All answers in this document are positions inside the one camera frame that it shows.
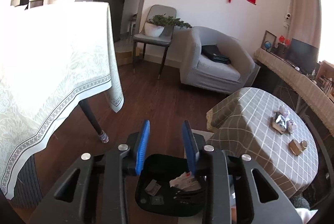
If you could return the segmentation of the white paper ball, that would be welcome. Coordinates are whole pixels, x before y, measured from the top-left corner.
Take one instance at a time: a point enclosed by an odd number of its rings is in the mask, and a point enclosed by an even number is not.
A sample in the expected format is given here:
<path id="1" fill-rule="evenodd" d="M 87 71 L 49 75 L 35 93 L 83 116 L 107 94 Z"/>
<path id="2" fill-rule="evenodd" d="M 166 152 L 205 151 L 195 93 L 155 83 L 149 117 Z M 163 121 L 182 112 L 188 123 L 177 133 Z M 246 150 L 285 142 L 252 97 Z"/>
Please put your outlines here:
<path id="1" fill-rule="evenodd" d="M 280 115 L 284 116 L 284 117 L 288 117 L 290 114 L 289 109 L 286 106 L 280 106 L 278 109 L 278 112 Z"/>

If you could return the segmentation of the black trash bin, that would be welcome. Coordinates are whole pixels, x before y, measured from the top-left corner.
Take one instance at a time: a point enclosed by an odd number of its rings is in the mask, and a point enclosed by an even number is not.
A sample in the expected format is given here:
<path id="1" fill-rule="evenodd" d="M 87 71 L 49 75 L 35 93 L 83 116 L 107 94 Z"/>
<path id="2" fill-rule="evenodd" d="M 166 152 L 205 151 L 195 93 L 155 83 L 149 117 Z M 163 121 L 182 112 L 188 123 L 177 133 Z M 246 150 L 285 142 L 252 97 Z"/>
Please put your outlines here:
<path id="1" fill-rule="evenodd" d="M 135 201 L 150 213 L 171 217 L 191 217 L 205 204 L 206 182 L 199 178 L 200 189 L 184 191 L 170 186 L 170 181 L 189 171 L 187 159 L 164 154 L 152 154 L 140 173 Z"/>

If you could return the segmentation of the beige curtain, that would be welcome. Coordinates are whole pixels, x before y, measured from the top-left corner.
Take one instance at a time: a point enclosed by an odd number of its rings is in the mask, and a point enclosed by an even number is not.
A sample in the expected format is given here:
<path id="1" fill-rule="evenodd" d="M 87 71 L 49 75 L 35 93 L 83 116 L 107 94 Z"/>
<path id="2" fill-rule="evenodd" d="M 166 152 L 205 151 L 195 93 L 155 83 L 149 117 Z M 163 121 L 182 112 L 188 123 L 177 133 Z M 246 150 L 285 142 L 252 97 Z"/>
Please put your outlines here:
<path id="1" fill-rule="evenodd" d="M 288 37 L 320 47 L 321 0 L 291 0 Z"/>

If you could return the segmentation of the potted green plant white pot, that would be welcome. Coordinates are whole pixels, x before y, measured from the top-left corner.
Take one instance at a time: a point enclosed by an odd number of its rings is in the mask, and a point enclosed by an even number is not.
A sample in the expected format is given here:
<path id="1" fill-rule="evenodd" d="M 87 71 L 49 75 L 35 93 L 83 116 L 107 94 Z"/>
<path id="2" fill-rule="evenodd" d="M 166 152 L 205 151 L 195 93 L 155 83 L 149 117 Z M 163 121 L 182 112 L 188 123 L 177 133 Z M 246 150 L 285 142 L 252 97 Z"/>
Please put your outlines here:
<path id="1" fill-rule="evenodd" d="M 146 20 L 144 25 L 144 33 L 150 37 L 159 37 L 162 35 L 166 27 L 179 27 L 184 29 L 192 28 L 189 23 L 184 22 L 180 18 L 166 15 L 154 15 L 150 19 Z"/>

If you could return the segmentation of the black table leg with sock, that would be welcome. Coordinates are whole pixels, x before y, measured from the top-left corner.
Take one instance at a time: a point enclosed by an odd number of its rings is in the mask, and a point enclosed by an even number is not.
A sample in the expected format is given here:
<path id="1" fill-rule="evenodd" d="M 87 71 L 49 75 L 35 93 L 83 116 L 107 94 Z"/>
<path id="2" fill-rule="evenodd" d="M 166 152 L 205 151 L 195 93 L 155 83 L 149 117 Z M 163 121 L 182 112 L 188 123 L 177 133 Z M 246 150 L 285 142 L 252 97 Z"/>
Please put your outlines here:
<path id="1" fill-rule="evenodd" d="M 91 110 L 91 107 L 88 103 L 88 100 L 83 99 L 83 100 L 79 101 L 79 106 L 82 109 L 85 116 L 87 117 L 87 119 L 89 120 L 90 124 L 93 126 L 93 128 L 97 132 L 97 135 L 98 135 L 100 141 L 103 144 L 108 143 L 109 142 L 109 136 L 100 127 L 99 122 L 97 121 L 93 111 Z"/>

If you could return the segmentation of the framed picture with globe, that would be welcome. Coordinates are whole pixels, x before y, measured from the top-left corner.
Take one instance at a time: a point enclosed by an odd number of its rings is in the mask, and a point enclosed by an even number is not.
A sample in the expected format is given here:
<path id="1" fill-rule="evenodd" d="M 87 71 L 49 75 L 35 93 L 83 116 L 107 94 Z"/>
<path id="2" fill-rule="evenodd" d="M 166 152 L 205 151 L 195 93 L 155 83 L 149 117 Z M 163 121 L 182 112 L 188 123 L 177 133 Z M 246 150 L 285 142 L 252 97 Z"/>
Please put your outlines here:
<path id="1" fill-rule="evenodd" d="M 276 43 L 276 36 L 269 31 L 265 31 L 264 37 L 262 40 L 261 48 L 266 52 L 271 52 L 272 47 L 274 47 Z"/>

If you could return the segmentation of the black snack wrapper box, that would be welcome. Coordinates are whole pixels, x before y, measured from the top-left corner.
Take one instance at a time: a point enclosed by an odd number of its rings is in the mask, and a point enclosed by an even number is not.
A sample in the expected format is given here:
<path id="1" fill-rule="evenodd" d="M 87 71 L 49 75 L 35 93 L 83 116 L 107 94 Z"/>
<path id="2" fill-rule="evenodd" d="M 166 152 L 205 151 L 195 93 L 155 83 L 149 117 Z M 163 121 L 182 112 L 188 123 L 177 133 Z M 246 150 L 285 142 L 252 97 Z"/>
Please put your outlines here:
<path id="1" fill-rule="evenodd" d="M 287 130 L 286 117 L 279 112 L 276 112 L 272 117 L 271 125 L 280 134 L 284 134 Z"/>

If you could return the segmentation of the small cardboard tube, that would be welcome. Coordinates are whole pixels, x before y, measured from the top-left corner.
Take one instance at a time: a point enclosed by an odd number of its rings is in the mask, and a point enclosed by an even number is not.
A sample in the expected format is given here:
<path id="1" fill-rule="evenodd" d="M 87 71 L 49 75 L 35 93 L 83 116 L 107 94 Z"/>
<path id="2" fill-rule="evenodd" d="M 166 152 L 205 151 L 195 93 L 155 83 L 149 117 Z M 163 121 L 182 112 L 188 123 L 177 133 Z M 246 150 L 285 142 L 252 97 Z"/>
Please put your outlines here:
<path id="1" fill-rule="evenodd" d="M 307 143 L 306 140 L 302 140 L 302 141 L 300 142 L 300 147 L 301 147 L 301 150 L 302 150 L 302 151 L 304 151 L 304 150 L 307 148 L 307 146 L 308 146 L 308 143 Z"/>

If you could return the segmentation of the grey dining chair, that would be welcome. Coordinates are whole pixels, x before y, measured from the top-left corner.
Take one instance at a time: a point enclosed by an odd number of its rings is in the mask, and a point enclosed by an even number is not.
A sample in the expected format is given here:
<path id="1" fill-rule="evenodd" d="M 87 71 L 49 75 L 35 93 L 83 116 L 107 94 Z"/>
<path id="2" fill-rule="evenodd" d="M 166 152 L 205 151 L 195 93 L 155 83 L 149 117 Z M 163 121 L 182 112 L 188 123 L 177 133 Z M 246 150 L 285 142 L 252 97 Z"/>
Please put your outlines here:
<path id="1" fill-rule="evenodd" d="M 165 19 L 175 18 L 176 14 L 177 10 L 169 6 L 155 4 L 150 8 L 141 32 L 133 36 L 133 73 L 135 73 L 137 44 L 144 44 L 143 59 L 147 45 L 159 46 L 165 49 L 158 73 L 158 79 L 160 79 L 174 31 L 174 27 L 167 25 Z"/>

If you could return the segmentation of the black monitor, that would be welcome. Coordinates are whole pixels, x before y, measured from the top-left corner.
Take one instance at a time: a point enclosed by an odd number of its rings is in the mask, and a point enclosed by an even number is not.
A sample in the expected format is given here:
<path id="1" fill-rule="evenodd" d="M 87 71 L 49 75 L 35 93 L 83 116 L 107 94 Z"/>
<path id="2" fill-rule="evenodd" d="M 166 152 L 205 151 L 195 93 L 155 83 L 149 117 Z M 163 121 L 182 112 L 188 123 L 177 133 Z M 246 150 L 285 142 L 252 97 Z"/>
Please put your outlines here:
<path id="1" fill-rule="evenodd" d="M 318 62 L 319 49 L 297 39 L 292 39 L 285 60 L 298 67 L 303 74 L 311 74 Z"/>

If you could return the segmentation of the beige cloth covered sideboard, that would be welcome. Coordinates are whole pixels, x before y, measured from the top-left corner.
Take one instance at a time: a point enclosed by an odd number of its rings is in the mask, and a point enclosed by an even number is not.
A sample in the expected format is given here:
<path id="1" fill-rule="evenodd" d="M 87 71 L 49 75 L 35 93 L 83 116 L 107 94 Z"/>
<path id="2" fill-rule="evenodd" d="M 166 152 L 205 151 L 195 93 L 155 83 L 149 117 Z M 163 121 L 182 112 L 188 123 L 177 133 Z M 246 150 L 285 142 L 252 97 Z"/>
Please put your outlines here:
<path id="1" fill-rule="evenodd" d="M 333 102 L 316 84 L 291 65 L 262 48 L 254 52 L 254 58 L 297 92 L 333 135 Z"/>

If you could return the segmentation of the dark woven basket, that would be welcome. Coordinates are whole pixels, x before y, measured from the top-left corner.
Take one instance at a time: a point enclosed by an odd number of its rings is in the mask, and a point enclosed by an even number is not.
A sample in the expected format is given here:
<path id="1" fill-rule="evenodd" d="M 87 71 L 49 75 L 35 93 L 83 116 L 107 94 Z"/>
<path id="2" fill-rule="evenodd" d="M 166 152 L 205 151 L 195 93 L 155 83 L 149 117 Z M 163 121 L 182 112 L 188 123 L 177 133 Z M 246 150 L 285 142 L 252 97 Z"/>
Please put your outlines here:
<path id="1" fill-rule="evenodd" d="M 18 173 L 11 204 L 21 209 L 37 207 L 43 194 L 37 177 L 34 155 L 30 156 Z"/>

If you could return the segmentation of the white patterned tablecloth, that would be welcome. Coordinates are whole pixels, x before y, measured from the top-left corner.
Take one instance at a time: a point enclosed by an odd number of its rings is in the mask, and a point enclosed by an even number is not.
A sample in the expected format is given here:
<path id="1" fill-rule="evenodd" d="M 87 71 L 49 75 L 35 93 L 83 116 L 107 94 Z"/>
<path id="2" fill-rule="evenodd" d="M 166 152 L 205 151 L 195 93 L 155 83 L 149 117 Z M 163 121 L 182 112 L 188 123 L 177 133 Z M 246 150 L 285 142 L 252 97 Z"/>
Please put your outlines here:
<path id="1" fill-rule="evenodd" d="M 81 100 L 124 96 L 105 2 L 1 8 L 1 191 L 14 197 L 18 173 L 44 150 Z"/>

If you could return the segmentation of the grey checked round tablecloth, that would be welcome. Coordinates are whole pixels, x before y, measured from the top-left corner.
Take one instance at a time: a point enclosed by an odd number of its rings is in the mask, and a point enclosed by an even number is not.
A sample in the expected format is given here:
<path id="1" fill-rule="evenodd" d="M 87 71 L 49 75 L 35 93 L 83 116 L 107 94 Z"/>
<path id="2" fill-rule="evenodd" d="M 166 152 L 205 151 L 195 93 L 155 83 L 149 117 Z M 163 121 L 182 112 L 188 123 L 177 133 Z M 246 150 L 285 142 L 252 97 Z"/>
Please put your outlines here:
<path id="1" fill-rule="evenodd" d="M 242 88 L 207 112 L 207 130 L 213 132 L 209 144 L 226 154 L 251 155 L 288 197 L 303 192 L 318 173 L 318 152 L 314 138 L 304 121 L 290 110 L 297 124 L 292 133 L 280 134 L 272 117 L 285 103 L 257 88 Z M 307 148 L 299 155 L 289 142 L 306 140 Z"/>

